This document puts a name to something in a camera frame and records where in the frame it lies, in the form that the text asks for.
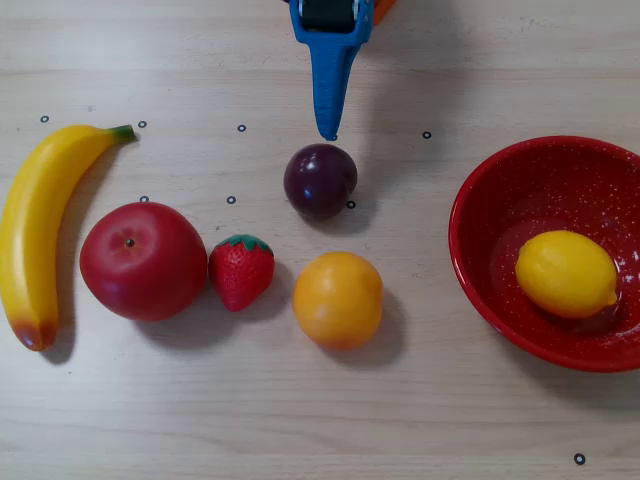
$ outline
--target wooden table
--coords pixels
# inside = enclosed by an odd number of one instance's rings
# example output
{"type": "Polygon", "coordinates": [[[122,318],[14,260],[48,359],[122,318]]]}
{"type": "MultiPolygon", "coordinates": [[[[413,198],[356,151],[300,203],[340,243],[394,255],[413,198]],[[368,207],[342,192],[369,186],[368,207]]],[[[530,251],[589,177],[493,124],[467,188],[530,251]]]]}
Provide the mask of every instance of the wooden table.
{"type": "Polygon", "coordinates": [[[31,353],[0,322],[0,478],[638,478],[638,375],[571,372],[508,344],[459,288],[447,221],[471,170],[516,141],[640,151],[639,16],[637,0],[399,0],[356,61],[340,131],[357,207],[314,229],[282,189],[291,155],[321,140],[282,2],[2,0],[3,199],[46,134],[148,125],[69,205],[55,348],[31,353]],[[148,326],[105,310],[79,245],[141,195],[184,213],[209,249],[263,237],[278,258],[269,294],[231,315],[208,288],[148,326]],[[387,297],[373,344],[332,356],[290,304],[304,265],[337,249],[371,260],[387,297]]]}

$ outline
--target red apple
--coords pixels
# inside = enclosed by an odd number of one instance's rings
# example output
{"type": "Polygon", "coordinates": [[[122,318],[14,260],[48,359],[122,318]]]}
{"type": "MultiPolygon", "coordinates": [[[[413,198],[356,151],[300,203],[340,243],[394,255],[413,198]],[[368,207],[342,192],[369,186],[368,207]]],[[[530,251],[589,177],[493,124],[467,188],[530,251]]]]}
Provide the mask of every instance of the red apple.
{"type": "Polygon", "coordinates": [[[207,252],[180,213],[138,202],[117,208],[93,227],[80,252],[80,271],[109,310],[155,322],[196,299],[207,276],[207,252]]]}

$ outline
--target strawberry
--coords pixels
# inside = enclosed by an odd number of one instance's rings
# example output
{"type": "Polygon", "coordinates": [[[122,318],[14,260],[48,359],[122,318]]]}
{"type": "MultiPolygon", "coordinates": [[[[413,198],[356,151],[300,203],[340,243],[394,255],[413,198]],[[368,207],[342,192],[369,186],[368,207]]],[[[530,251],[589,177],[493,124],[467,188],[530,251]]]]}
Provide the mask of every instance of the strawberry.
{"type": "Polygon", "coordinates": [[[269,245],[251,235],[234,235],[219,243],[209,258],[209,278],[232,312],[251,305],[269,288],[275,259],[269,245]]]}

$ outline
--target red bowl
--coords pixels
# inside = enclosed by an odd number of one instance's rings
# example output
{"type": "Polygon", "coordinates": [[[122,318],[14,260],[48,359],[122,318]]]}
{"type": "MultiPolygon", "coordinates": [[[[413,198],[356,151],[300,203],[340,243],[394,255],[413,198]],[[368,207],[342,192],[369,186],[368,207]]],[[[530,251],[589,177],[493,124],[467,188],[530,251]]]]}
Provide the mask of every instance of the red bowl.
{"type": "Polygon", "coordinates": [[[518,143],[482,163],[456,198],[449,224],[453,267],[478,312],[524,350],[591,372],[640,368],[640,157],[580,137],[518,143]],[[593,318],[537,308],[518,286],[522,245],[571,230],[601,245],[618,267],[620,301],[593,318]]]}

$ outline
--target yellow banana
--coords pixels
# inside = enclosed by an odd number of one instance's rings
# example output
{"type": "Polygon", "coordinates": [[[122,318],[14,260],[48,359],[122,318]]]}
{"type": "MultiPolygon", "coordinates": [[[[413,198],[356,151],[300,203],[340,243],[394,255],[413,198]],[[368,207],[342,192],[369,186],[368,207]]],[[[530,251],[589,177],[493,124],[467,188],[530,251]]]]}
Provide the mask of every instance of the yellow banana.
{"type": "Polygon", "coordinates": [[[107,148],[135,138],[131,125],[66,127],[38,145],[16,175],[0,227],[0,292],[27,348],[44,350],[56,338],[56,244],[74,187],[107,148]]]}

